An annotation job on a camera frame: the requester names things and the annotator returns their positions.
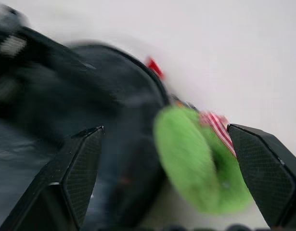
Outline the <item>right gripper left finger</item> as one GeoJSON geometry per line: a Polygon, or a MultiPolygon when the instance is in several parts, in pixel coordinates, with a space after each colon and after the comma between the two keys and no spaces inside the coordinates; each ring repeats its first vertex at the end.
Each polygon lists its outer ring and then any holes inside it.
{"type": "Polygon", "coordinates": [[[0,128],[0,231],[80,231],[97,179],[103,127],[57,149],[0,128]]]}

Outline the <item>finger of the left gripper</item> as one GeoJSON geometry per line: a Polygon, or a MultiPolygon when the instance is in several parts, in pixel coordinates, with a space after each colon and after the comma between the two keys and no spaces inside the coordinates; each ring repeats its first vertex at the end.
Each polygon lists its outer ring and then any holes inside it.
{"type": "Polygon", "coordinates": [[[118,111],[117,94],[93,68],[10,68],[0,72],[0,117],[62,113],[83,104],[118,111]]]}
{"type": "Polygon", "coordinates": [[[26,26],[21,30],[21,35],[27,40],[21,54],[23,61],[41,64],[64,77],[100,76],[94,66],[70,48],[26,26]]]}

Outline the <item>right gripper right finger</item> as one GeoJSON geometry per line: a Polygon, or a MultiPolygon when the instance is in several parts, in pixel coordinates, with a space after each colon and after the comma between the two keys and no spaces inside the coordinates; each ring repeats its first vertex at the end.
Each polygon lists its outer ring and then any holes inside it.
{"type": "Polygon", "coordinates": [[[230,124],[244,181],[271,228],[296,228],[296,157],[274,135],[230,124]]]}

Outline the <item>black mesh paddle case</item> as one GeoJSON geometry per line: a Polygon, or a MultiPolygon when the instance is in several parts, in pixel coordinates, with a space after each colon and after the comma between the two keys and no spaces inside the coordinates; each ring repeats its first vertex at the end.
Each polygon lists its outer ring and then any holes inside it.
{"type": "MultiPolygon", "coordinates": [[[[0,117],[0,128],[57,149],[81,131],[103,127],[97,179],[80,231],[137,231],[165,176],[155,149],[153,122],[168,105],[168,97],[148,67],[119,50],[98,44],[70,49],[98,70],[117,94],[119,110],[76,104],[62,113],[41,110],[29,117],[0,117]]],[[[24,61],[10,68],[48,67],[24,61]]]]}

